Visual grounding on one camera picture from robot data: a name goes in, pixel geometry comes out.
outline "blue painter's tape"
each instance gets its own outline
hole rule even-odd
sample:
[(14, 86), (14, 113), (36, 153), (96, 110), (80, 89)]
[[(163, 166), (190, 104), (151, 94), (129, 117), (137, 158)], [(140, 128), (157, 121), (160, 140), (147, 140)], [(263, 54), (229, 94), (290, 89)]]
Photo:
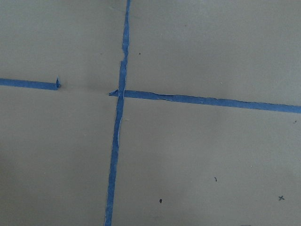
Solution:
[(49, 89), (58, 90), (60, 88), (60, 80), (57, 78), (55, 83), (41, 82), (41, 81), (25, 81), (14, 79), (0, 79), (0, 85), (2, 86), (15, 86), (33, 89)]
[[(117, 97), (118, 95), (119, 95), (118, 90), (115, 90), (110, 93), (110, 96)], [(167, 100), (173, 102), (182, 102), (182, 103), (199, 104), (199, 105), (215, 105), (215, 106), (225, 106), (225, 107), (259, 109), (259, 110), (276, 111), (276, 112), (301, 113), (301, 106), (244, 102), (244, 101), (231, 100), (231, 99), (216, 99), (211, 97), (164, 95), (164, 94), (156, 94), (156, 93), (132, 91), (132, 90), (126, 90), (124, 96), (131, 97), (131, 98), (140, 98), (140, 99), (149, 99), (149, 100)]]
[(112, 224), (115, 180), (116, 180), (118, 152), (119, 152), (119, 131), (120, 131), (120, 124), (121, 124), (122, 115), (123, 115), (124, 93), (125, 93), (125, 88), (126, 88), (126, 77), (127, 77), (130, 4), (131, 4), (131, 0), (127, 0), (127, 9), (126, 9), (125, 22), (124, 22), (123, 42), (122, 42), (122, 50), (124, 52), (124, 59), (123, 59), (123, 61), (121, 61), (120, 72), (119, 72), (119, 90), (120, 90), (120, 92), (117, 95), (118, 100), (117, 100), (117, 106), (116, 106), (116, 120), (115, 120), (115, 126), (114, 126), (113, 145), (112, 145), (112, 154), (111, 154), (108, 197), (107, 197), (107, 205), (106, 205), (106, 209), (105, 209), (105, 222), (104, 222), (105, 226), (111, 226), (111, 224)]

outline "beige floor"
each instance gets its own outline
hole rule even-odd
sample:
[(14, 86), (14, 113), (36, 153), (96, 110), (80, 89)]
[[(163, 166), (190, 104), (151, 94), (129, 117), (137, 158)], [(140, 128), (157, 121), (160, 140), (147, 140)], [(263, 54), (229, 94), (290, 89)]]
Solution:
[[(125, 8), (0, 0), (0, 78), (63, 85), (0, 86), (1, 226), (103, 224)], [(133, 0), (127, 89), (301, 105), (300, 10)], [(295, 113), (126, 98), (112, 226), (298, 226), (300, 130)]]

